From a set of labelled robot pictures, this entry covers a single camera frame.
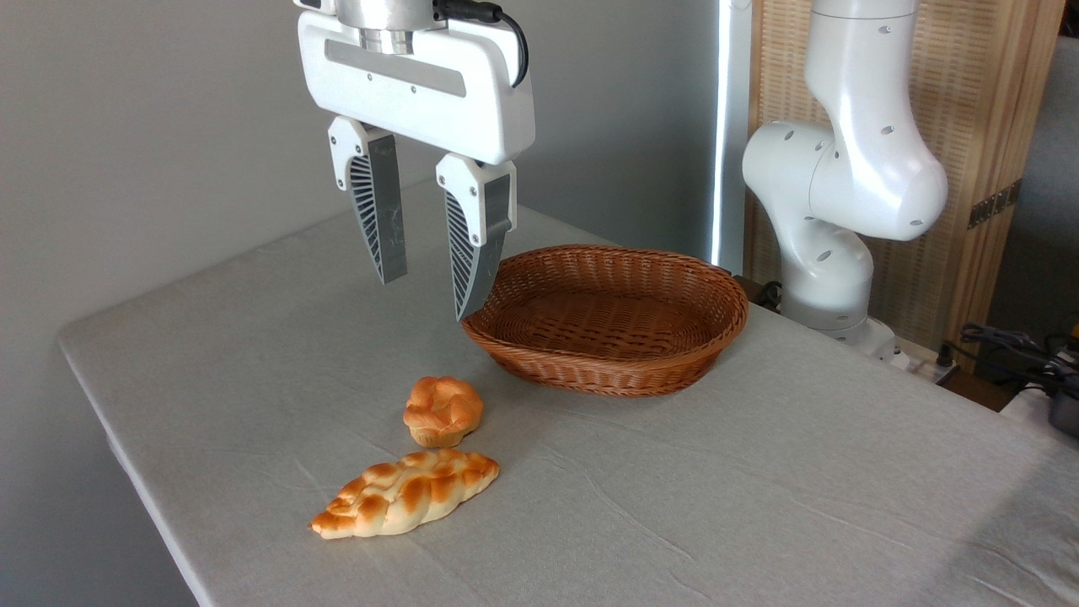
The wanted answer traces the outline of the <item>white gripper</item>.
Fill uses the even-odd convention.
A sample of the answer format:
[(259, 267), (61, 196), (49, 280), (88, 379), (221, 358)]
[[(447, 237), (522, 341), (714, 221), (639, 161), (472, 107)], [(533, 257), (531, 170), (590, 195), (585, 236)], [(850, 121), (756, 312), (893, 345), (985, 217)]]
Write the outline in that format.
[(407, 273), (396, 133), (450, 151), (436, 173), (455, 316), (481, 309), (517, 224), (517, 170), (506, 161), (535, 141), (531, 81), (513, 85), (516, 35), (452, 20), (413, 35), (411, 54), (390, 55), (361, 49), (358, 30), (312, 10), (299, 15), (298, 35), (314, 104), (343, 115), (328, 128), (336, 185), (352, 201), (378, 279)]

